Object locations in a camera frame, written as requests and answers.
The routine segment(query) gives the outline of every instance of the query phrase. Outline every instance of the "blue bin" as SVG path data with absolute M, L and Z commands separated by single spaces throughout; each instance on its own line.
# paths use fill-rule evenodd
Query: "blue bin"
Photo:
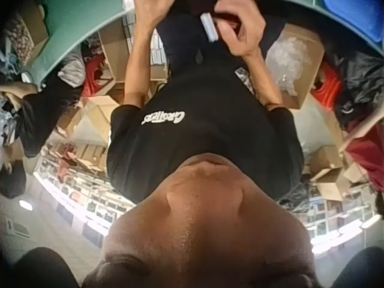
M 360 29 L 372 41 L 383 40 L 382 0 L 324 0 L 324 3 L 330 12 Z

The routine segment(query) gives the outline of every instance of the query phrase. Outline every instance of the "black t-shirt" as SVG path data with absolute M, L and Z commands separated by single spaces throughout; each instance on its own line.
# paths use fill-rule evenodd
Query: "black t-shirt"
M 142 110 L 117 108 L 111 126 L 110 181 L 134 203 L 186 159 L 206 152 L 232 161 L 275 200 L 298 184 L 304 165 L 291 112 L 267 112 L 223 65 L 190 68 Z

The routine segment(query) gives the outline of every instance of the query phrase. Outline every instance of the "air vent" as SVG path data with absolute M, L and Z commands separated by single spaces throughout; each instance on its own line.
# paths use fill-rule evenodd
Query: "air vent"
M 7 233 L 8 234 L 27 238 L 27 239 L 30 238 L 29 231 L 28 231 L 27 227 L 25 227 L 24 225 L 22 225 L 20 223 L 14 222 L 9 218 L 6 218 L 5 221 L 7 224 L 6 227 L 7 227 Z

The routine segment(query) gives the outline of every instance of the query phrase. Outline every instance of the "hand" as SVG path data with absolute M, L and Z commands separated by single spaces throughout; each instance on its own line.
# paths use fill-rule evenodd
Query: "hand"
M 134 0 L 136 27 L 152 33 L 165 18 L 175 0 Z
M 234 56 L 247 58 L 259 51 L 265 20 L 254 0 L 218 0 L 215 12 L 238 16 L 242 23 L 239 35 L 236 35 L 227 21 L 217 20 L 221 37 Z

